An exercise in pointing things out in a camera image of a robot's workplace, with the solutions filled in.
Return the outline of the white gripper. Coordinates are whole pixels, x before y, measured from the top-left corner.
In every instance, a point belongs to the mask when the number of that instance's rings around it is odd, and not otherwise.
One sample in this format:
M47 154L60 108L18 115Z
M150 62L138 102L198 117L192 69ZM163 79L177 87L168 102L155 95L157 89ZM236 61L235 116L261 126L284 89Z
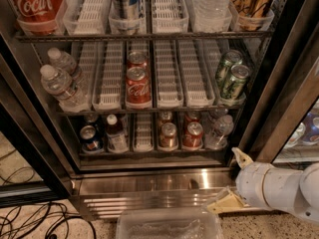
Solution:
M233 147L231 150L242 168L235 180L236 188L248 205L285 212L298 212L304 207L304 197L299 187L301 170L253 162L240 148ZM239 195L225 187L206 202L205 209L213 214L241 210L245 203Z

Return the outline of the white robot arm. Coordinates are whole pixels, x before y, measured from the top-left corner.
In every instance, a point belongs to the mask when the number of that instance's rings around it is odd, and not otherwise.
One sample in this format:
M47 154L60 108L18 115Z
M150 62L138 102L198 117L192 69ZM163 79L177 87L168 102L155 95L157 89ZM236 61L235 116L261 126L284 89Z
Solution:
M214 214L242 210L245 205L280 210L301 220L319 224L319 163L304 170L277 168L253 161L238 147L232 149L240 171L236 189L222 189L205 209Z

